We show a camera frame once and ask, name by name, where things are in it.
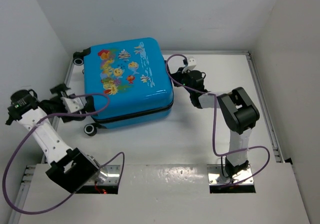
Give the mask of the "blue suitcase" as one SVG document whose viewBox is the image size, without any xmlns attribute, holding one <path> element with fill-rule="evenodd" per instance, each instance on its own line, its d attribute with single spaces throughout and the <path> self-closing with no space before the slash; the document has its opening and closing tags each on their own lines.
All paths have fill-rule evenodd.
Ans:
<svg viewBox="0 0 320 224">
<path fill-rule="evenodd" d="M 158 42 L 151 37 L 91 46 L 73 53 L 83 66 L 84 92 L 94 94 L 90 107 L 106 109 L 92 116 L 83 131 L 119 128 L 166 117 L 174 92 Z"/>
</svg>

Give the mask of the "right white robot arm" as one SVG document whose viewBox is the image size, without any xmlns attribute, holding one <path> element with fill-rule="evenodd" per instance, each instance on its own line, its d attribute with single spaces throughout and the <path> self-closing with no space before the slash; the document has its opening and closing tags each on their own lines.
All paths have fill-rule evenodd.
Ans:
<svg viewBox="0 0 320 224">
<path fill-rule="evenodd" d="M 225 156 L 222 173 L 225 178 L 231 178 L 249 165 L 246 149 L 260 113 L 243 87 L 237 87 L 229 93 L 213 94 L 204 87 L 205 76 L 205 73 L 198 70 L 184 71 L 182 67 L 170 74 L 175 87 L 183 86 L 188 91 L 194 107 L 221 110 L 230 130 L 229 152 Z"/>
</svg>

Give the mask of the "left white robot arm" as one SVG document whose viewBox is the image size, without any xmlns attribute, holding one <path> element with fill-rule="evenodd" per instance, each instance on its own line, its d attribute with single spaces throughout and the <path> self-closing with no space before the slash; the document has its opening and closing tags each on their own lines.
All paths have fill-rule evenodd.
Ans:
<svg viewBox="0 0 320 224">
<path fill-rule="evenodd" d="M 33 89 L 13 93 L 6 124 L 16 121 L 32 131 L 49 164 L 46 175 L 66 191 L 74 193 L 89 181 L 98 181 L 99 164 L 80 149 L 68 146 L 50 119 L 56 113 L 64 122 L 81 121 L 86 109 L 82 100 L 64 83 L 53 87 L 50 92 L 53 97 L 43 101 L 39 101 Z"/>
</svg>

